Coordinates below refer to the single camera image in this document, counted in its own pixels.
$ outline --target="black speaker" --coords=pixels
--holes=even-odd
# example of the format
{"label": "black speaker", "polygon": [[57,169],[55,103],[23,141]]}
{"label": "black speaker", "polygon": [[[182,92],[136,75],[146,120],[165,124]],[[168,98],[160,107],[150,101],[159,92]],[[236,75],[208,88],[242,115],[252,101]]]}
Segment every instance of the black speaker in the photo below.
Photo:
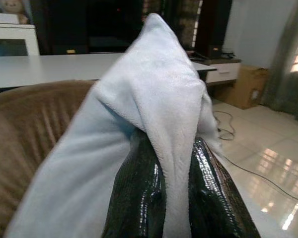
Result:
{"label": "black speaker", "polygon": [[195,51],[212,59],[220,58],[232,0],[203,0]]}

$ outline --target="white towel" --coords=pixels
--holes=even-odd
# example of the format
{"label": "white towel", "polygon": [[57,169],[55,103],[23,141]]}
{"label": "white towel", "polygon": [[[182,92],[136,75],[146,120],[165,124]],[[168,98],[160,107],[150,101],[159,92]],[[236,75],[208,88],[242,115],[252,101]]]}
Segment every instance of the white towel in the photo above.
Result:
{"label": "white towel", "polygon": [[188,174],[196,134],[222,152],[205,84],[157,14],[90,90],[40,166],[6,237],[101,237],[114,178],[135,127],[147,133],[165,176],[163,236],[191,237]]}

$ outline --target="gray curtain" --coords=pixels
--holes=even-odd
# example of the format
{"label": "gray curtain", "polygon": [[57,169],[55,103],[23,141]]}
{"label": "gray curtain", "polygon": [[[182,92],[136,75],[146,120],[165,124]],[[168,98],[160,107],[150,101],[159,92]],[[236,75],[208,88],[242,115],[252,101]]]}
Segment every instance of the gray curtain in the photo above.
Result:
{"label": "gray curtain", "polygon": [[271,67],[262,104],[298,119],[298,0],[288,19]]}

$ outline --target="teddy bear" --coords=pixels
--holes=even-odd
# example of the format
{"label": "teddy bear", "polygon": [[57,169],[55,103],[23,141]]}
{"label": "teddy bear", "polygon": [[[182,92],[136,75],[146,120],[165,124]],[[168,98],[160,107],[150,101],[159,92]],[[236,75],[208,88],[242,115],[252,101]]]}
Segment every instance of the teddy bear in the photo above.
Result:
{"label": "teddy bear", "polygon": [[22,0],[1,0],[3,9],[7,13],[17,14],[20,24],[27,24],[29,19],[25,16]]}

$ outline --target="cardboard box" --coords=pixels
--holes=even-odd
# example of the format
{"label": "cardboard box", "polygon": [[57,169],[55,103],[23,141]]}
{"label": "cardboard box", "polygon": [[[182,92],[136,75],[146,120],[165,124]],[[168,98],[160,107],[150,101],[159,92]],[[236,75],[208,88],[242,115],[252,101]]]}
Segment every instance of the cardboard box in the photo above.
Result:
{"label": "cardboard box", "polygon": [[242,65],[234,85],[217,86],[214,98],[241,109],[255,107],[261,101],[268,78],[268,69]]}

